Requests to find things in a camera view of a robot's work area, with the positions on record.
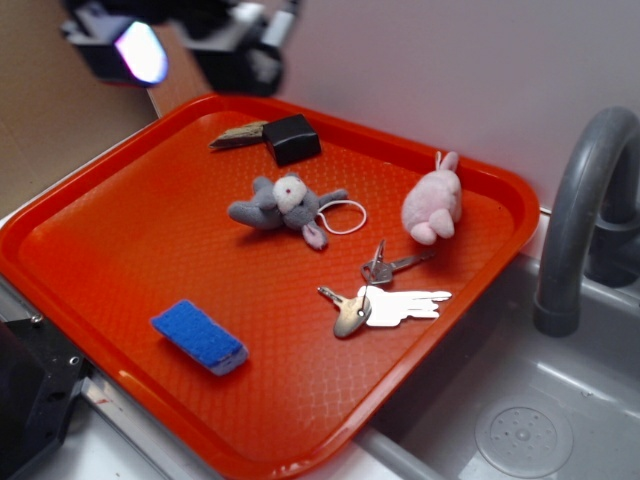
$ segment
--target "cardboard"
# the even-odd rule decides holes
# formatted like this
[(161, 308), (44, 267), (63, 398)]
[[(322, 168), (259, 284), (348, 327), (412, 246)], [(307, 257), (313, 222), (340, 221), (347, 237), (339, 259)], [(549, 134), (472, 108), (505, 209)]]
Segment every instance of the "cardboard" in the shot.
[(59, 2), (0, 3), (0, 217), (157, 118), (145, 90), (96, 80)]

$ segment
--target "blue sponge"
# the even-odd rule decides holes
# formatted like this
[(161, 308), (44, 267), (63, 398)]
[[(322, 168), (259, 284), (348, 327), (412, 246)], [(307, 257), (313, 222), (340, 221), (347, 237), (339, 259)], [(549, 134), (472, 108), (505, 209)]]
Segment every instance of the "blue sponge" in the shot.
[(216, 375), (229, 373), (249, 356), (240, 341), (188, 300), (152, 318), (151, 324)]

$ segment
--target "key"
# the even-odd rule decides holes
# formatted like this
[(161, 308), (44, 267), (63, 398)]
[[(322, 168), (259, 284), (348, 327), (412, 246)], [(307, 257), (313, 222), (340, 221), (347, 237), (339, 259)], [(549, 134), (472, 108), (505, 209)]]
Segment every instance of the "key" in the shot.
[(318, 287), (318, 292), (330, 299), (339, 309), (340, 314), (333, 326), (333, 334), (345, 338), (360, 328), (371, 315), (371, 302), (364, 297), (364, 291), (355, 298), (347, 298), (333, 292), (329, 287)]
[[(365, 287), (360, 288), (358, 295), (364, 292)], [(438, 304), (451, 298), (450, 292), (437, 291), (407, 291), (385, 292), (381, 288), (369, 286), (367, 298), (371, 302), (371, 314), (367, 319), (370, 327), (397, 327), (403, 319), (431, 318), (436, 319)]]
[(360, 273), (362, 273), (362, 276), (365, 280), (369, 281), (371, 285), (390, 283), (393, 280), (393, 274), (398, 270), (417, 265), (434, 257), (435, 254), (435, 251), (427, 250), (419, 255), (411, 255), (390, 263), (371, 260), (360, 267)]

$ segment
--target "gray faucet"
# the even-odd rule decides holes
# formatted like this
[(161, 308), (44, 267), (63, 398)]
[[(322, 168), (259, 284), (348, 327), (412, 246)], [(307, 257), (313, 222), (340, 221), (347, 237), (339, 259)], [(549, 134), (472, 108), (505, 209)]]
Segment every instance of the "gray faucet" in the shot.
[(582, 274), (610, 287), (640, 275), (640, 122), (622, 107), (598, 113), (564, 172), (540, 261), (534, 322), (554, 336), (578, 328)]

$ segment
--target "stuffed mouse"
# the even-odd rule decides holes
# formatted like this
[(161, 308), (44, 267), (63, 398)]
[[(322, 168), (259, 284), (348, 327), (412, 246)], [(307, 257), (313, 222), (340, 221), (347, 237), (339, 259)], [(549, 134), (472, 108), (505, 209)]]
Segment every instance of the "stuffed mouse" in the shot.
[(288, 173), (275, 183), (266, 177), (253, 181), (254, 196), (250, 201), (233, 202), (229, 216), (236, 222), (262, 230), (282, 225), (302, 232), (304, 240), (316, 250), (327, 246), (326, 233), (316, 223), (320, 208), (335, 200), (347, 198), (339, 189), (318, 197), (295, 173)]
[(420, 179), (402, 205), (402, 225), (423, 245), (453, 237), (454, 223), (462, 215), (462, 187), (455, 173), (458, 154), (449, 152), (440, 160), (438, 152), (436, 169)]

